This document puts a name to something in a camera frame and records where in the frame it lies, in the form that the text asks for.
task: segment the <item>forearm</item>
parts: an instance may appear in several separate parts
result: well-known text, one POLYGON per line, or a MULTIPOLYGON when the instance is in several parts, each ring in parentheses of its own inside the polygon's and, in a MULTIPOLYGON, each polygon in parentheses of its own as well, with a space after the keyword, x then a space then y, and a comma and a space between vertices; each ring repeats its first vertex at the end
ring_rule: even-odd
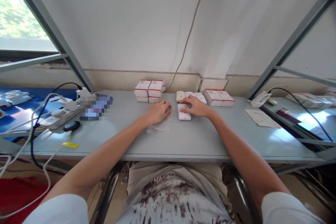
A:
POLYGON ((208 118, 215 126, 235 167, 259 202, 271 192, 280 191, 290 194, 259 153, 238 137, 217 112, 213 112, 208 118))
POLYGON ((140 117, 74 166, 50 191, 45 202, 61 194, 77 194, 87 199, 92 188, 114 167, 134 139, 147 127, 140 117))

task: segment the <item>white sleeve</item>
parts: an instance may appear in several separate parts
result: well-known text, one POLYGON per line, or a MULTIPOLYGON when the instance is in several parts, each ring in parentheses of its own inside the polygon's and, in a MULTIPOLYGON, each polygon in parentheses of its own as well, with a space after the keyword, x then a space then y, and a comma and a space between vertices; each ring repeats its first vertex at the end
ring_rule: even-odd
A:
POLYGON ((39 205, 23 224, 88 224, 88 206, 82 197, 63 194, 39 205))
POLYGON ((284 192, 267 194, 262 200, 261 211, 264 224, 325 223, 306 209, 297 198, 284 192))

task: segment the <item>hand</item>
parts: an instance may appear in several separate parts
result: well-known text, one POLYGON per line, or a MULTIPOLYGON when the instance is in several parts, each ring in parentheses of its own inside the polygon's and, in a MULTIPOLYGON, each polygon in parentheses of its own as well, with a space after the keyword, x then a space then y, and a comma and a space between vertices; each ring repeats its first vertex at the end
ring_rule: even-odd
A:
POLYGON ((193 95, 189 95, 184 98, 180 104, 186 103, 191 104, 191 108, 181 108, 180 111, 183 113, 194 114, 195 116, 203 116, 209 118, 212 114, 216 113, 212 108, 208 105, 201 102, 197 97, 193 95))
POLYGON ((143 120, 147 126, 159 123, 172 112, 172 110, 167 110, 167 108, 171 107, 172 105, 170 102, 166 102, 166 100, 163 99, 158 103, 154 103, 151 108, 140 117, 140 119, 143 120))

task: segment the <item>red object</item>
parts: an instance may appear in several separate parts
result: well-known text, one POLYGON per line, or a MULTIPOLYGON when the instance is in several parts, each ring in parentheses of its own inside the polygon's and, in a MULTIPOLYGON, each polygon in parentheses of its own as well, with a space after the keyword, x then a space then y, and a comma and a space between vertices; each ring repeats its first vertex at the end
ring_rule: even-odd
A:
POLYGON ((293 123, 301 123, 302 121, 297 119, 297 116, 291 113, 289 110, 282 108, 276 112, 278 115, 286 118, 289 121, 292 121, 293 123))
MULTIPOLYGON (((34 177, 3 178, 0 180, 0 212, 1 215, 13 213, 33 200, 37 199, 48 188, 47 184, 35 182, 34 177)), ((1 224, 21 224, 27 216, 40 204, 45 195, 20 212, 6 218, 1 224)))

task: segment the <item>table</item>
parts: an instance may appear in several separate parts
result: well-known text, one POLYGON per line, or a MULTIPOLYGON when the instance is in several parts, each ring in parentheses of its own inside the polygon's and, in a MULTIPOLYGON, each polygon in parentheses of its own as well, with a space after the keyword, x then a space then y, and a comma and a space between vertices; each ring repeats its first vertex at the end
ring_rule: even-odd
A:
MULTIPOLYGON (((79 144, 77 149, 63 147, 57 159, 82 159, 103 142, 126 128, 151 106, 137 102, 134 92, 100 91, 113 97, 109 112, 100 121, 81 121, 70 142, 79 144)), ((176 94, 163 94, 171 102, 172 122, 169 132, 160 136, 144 130, 128 148, 121 160, 127 161, 192 161, 230 162, 214 126, 207 118, 192 116, 191 121, 178 120, 176 94)), ((212 107, 220 113, 228 125, 255 148, 268 163, 321 162, 313 152, 292 137, 283 128, 259 127, 245 109, 252 107, 244 97, 234 97, 233 107, 212 107)), ((78 120, 79 115, 71 120, 78 120)), ((38 158, 51 156, 64 141, 62 128, 46 130, 34 141, 34 153, 38 158)), ((23 151, 28 156, 29 146, 23 151)))
MULTIPOLYGON (((313 117, 311 117, 311 115, 309 115, 299 104, 284 98, 284 97, 275 97, 272 98, 273 100, 275 100, 278 104, 276 106, 273 106, 271 104, 269 104, 268 102, 266 102, 262 108, 262 110, 268 110, 270 112, 276 113, 278 110, 284 108, 284 109, 288 109, 289 111, 291 111, 292 113, 294 113, 295 115, 297 115, 297 118, 300 121, 304 121, 309 123, 309 125, 312 125, 313 127, 319 127, 318 123, 315 121, 315 119, 313 117)), ((336 135, 336 107, 330 107, 327 109, 316 109, 316 108, 308 108, 309 112, 312 113, 317 120, 319 120, 319 122, 322 124, 322 126, 324 127, 324 129, 330 134, 330 135, 336 135)), ((274 116, 280 120, 281 122, 283 122, 285 125, 287 125, 290 129, 292 129, 293 131, 295 131, 296 133, 302 135, 303 138, 313 138, 315 139, 315 137, 311 136, 309 133, 307 133, 305 130, 303 130, 301 127, 299 127, 296 123, 289 121, 288 119, 281 117, 277 114, 274 114, 274 116)), ((325 136, 324 133, 322 133, 322 139, 329 141, 329 139, 327 138, 327 136, 325 136)))
MULTIPOLYGON (((22 92, 30 92, 34 97, 31 100, 20 103, 18 105, 12 105, 8 108, 3 109, 9 116, 5 116, 0 120, 0 133, 6 132, 8 129, 19 125, 21 123, 27 122, 31 119, 32 112, 37 109, 38 106, 44 101, 48 94, 50 94, 54 88, 36 88, 36 87, 0 87, 0 96, 3 96, 5 93, 11 90, 20 90, 22 92)), ((76 98, 77 89, 58 89, 57 93, 70 98, 76 98)), ((60 109, 62 106, 57 102, 48 102, 44 114, 50 111, 60 109)), ((29 129, 30 124, 25 124, 19 128, 20 129, 29 129)), ((15 141, 17 138, 5 138, 8 141, 15 141)))

